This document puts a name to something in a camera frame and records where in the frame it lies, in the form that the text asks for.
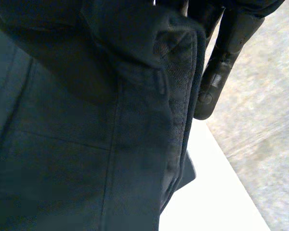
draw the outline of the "jacket fabric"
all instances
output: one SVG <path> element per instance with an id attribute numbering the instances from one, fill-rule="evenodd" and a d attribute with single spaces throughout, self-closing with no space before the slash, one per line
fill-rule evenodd
<path id="1" fill-rule="evenodd" d="M 117 81 L 104 104 L 68 91 L 0 28 L 0 231 L 157 231 L 173 193 L 195 178 L 186 146 L 203 28 L 163 7 L 122 2 L 81 8 Z"/>

